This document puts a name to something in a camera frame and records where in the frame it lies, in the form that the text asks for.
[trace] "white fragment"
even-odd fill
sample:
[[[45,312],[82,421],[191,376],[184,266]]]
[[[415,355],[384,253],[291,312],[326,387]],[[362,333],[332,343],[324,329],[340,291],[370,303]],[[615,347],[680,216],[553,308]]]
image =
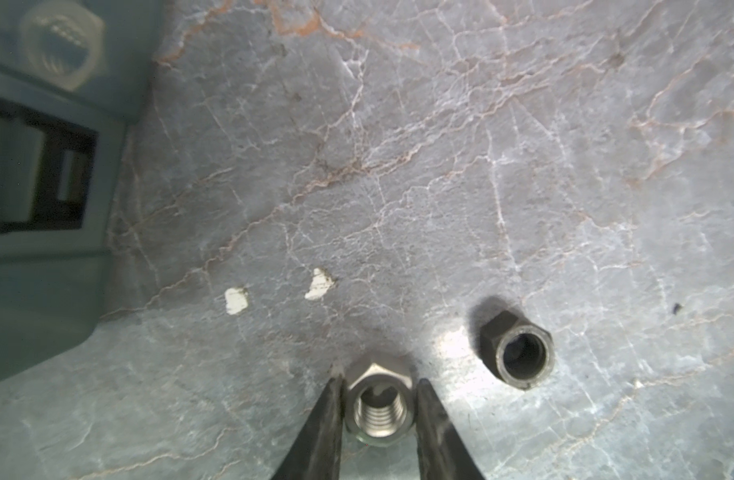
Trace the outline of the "white fragment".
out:
[[[322,268],[314,268],[314,277],[311,279],[311,288],[305,294],[306,300],[319,300],[327,293],[327,290],[333,288],[335,281]]]
[[[226,290],[226,313],[238,315],[248,306],[247,290],[243,288],[229,288]]]

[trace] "rectangular opening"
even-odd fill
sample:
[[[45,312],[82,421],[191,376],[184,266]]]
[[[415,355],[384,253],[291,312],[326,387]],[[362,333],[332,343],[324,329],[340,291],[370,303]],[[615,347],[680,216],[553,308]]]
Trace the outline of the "rectangular opening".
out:
[[[0,98],[0,234],[79,229],[97,132]]]

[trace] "metal nut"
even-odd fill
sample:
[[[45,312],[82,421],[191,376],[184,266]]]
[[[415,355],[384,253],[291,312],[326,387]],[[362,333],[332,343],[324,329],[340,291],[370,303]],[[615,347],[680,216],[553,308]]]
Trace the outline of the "metal nut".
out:
[[[554,368],[551,334],[507,311],[481,328],[479,352],[498,379],[518,389],[531,389]]]
[[[345,373],[345,427],[360,441],[387,447],[415,421],[414,384],[402,360],[373,352]]]

